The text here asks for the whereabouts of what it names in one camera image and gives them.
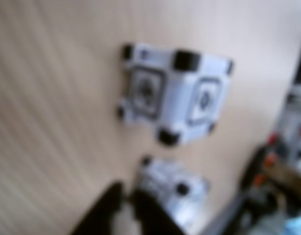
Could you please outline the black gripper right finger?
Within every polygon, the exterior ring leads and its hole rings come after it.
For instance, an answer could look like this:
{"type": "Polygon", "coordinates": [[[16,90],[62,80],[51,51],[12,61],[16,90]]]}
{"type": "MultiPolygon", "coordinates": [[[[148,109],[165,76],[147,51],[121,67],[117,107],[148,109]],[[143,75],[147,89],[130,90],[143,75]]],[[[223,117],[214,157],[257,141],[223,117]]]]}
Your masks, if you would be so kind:
{"type": "Polygon", "coordinates": [[[183,235],[182,229],[169,217],[156,200],[145,191],[136,189],[130,196],[135,219],[143,235],[183,235]]]}

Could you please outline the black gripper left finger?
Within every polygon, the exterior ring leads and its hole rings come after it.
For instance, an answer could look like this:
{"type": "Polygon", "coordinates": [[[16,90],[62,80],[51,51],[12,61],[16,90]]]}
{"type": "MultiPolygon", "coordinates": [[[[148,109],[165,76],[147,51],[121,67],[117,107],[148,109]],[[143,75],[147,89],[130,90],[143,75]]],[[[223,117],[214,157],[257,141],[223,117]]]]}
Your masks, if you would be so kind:
{"type": "Polygon", "coordinates": [[[111,183],[72,230],[72,235],[110,235],[112,219],[121,208],[124,184],[111,183]]]}

